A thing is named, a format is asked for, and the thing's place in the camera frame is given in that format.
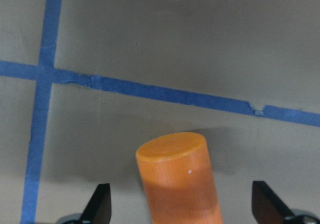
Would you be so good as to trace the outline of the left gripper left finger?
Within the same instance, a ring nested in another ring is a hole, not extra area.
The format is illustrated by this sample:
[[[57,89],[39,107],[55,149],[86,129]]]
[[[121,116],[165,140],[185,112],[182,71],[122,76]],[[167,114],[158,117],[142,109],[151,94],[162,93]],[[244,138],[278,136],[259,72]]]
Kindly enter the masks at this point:
[[[111,221],[111,191],[110,184],[98,184],[79,221],[80,223],[106,223]]]

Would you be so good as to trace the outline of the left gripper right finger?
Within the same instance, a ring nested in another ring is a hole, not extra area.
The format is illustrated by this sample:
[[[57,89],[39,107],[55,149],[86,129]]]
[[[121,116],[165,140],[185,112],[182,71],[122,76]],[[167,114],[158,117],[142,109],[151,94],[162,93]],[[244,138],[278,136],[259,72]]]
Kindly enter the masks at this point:
[[[257,223],[289,223],[296,215],[265,181],[253,181],[251,211]]]

